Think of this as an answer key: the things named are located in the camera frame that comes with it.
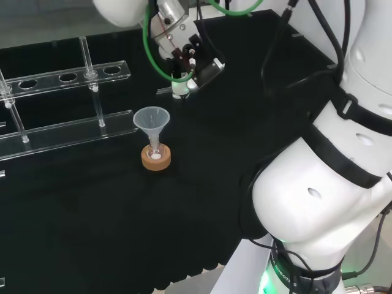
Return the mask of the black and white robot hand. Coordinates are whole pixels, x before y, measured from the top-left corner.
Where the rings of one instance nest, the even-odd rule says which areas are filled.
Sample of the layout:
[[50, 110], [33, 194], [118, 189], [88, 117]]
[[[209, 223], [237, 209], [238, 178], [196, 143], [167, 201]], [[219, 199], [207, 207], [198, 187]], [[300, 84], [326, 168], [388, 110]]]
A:
[[171, 83], [175, 99], [189, 97], [225, 68], [224, 58], [211, 48], [208, 39], [187, 15], [178, 19], [155, 15], [151, 20], [151, 36], [158, 44], [161, 58], [168, 63], [172, 78], [185, 79], [192, 74], [187, 81]]

